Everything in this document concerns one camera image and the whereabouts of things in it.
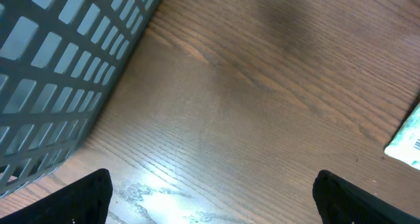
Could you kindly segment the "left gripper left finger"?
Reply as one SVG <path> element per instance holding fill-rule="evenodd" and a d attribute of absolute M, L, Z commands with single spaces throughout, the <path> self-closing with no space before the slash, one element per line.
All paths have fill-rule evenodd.
<path fill-rule="evenodd" d="M 113 192 L 101 168 L 49 196 L 1 218 L 1 224 L 105 224 Z"/>

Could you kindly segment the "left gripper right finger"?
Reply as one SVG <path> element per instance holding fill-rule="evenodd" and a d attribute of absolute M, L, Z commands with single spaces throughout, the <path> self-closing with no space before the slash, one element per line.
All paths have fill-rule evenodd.
<path fill-rule="evenodd" d="M 313 184 L 312 196 L 324 224 L 419 223 L 418 218 L 328 170 L 319 172 Z"/>

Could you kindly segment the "teal wet wipes pack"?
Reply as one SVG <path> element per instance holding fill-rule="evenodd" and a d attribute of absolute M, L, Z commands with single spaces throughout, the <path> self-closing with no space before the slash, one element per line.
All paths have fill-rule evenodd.
<path fill-rule="evenodd" d="M 385 154 L 419 169 L 419 104 L 386 146 Z"/>

